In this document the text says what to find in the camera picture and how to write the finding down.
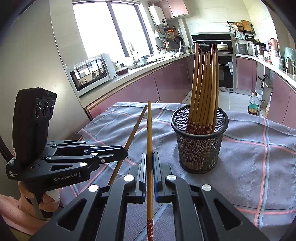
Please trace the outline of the person left hand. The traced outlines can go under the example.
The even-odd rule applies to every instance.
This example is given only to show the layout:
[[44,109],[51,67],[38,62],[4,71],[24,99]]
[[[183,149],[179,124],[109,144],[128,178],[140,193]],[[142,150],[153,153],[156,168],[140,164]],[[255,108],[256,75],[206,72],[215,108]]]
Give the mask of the person left hand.
[[[29,192],[24,183],[19,181],[18,182],[18,187],[20,190],[20,193],[26,197],[27,199],[31,200],[34,199],[34,194],[32,192]],[[46,211],[46,212],[55,212],[58,207],[59,207],[59,201],[55,201],[54,198],[52,198],[51,196],[49,196],[47,193],[43,194],[42,200],[39,203],[39,209]]]

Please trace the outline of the pink sleeve left forearm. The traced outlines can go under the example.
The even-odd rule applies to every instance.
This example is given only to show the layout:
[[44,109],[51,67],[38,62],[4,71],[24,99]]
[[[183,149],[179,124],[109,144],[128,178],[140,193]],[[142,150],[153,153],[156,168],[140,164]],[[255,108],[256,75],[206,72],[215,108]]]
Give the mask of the pink sleeve left forearm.
[[1,195],[1,215],[10,227],[27,235],[34,235],[48,221],[37,219],[18,206],[19,201],[13,197]]

